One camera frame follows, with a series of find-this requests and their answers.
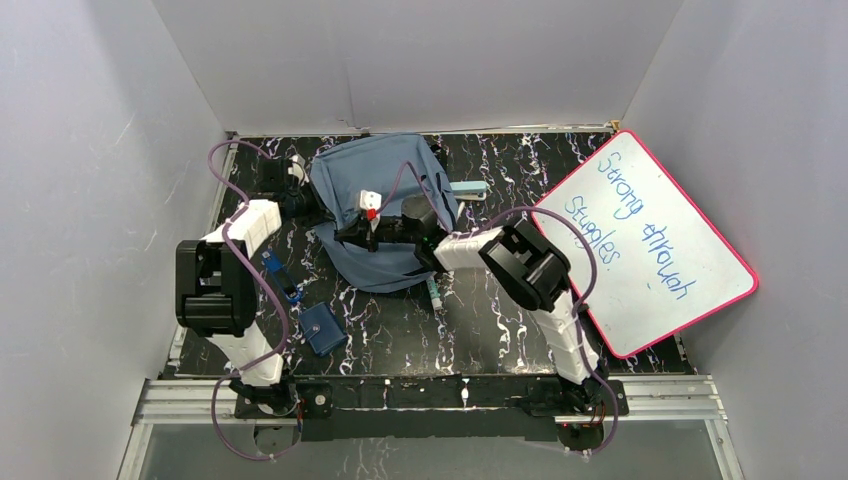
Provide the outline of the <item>green white glue stick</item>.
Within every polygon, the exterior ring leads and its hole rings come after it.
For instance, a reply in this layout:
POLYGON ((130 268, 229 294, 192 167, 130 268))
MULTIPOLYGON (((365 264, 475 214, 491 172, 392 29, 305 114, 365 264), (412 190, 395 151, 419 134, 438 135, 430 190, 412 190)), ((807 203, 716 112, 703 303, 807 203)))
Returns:
POLYGON ((443 303, 441 299, 440 290, 435 278, 431 276, 425 281, 425 283, 433 310, 436 312, 441 311, 443 309, 443 303))

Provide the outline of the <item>blue student backpack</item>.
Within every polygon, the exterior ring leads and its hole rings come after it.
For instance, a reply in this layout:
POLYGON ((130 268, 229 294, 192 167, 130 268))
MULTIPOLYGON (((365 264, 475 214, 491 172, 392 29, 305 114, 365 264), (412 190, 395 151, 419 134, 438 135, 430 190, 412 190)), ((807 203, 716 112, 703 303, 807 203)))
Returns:
POLYGON ((450 180, 426 139, 419 134, 369 136, 340 143, 311 162, 309 176, 317 195, 334 219, 313 230, 337 272, 353 287, 387 294, 417 285, 432 271, 414 255, 412 243, 380 242, 375 252, 334 239, 335 233, 360 214, 361 191, 381 196, 380 217, 400 216, 402 202, 426 194, 427 211, 437 223, 456 229, 458 202, 450 180))

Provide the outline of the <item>teal eraser case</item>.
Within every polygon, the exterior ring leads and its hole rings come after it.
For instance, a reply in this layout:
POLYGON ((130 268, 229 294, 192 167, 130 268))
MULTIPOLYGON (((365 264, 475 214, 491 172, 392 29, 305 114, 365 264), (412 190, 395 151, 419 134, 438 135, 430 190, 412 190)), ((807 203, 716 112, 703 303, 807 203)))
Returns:
POLYGON ((490 191, 485 181, 457 181, 450 186, 454 196, 462 201, 484 201, 490 191))

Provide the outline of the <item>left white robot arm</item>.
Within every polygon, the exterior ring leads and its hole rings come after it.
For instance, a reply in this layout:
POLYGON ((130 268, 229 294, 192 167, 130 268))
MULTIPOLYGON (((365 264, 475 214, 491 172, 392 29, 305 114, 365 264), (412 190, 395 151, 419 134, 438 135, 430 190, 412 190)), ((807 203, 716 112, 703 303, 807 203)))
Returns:
POLYGON ((322 215, 323 204, 299 155, 260 168, 260 195, 242 195, 213 232, 176 248, 175 314, 180 326, 207 339, 228 359, 230 387, 261 412, 286 416, 299 400, 283 355, 256 322, 259 291, 270 292, 251 260, 285 217, 322 215))

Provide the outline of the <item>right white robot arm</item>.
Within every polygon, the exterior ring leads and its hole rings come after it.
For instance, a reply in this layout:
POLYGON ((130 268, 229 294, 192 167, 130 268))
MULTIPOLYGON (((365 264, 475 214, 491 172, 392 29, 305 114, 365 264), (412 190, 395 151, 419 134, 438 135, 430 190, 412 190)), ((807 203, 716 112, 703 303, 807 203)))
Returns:
POLYGON ((487 269, 542 331, 561 383, 559 404, 577 414, 601 405, 605 376, 579 320, 571 264, 531 222, 518 218, 478 233, 451 233, 425 196, 416 195, 403 201, 398 216, 365 210, 334 238, 370 252, 383 243, 411 244, 416 259, 432 272, 487 269))

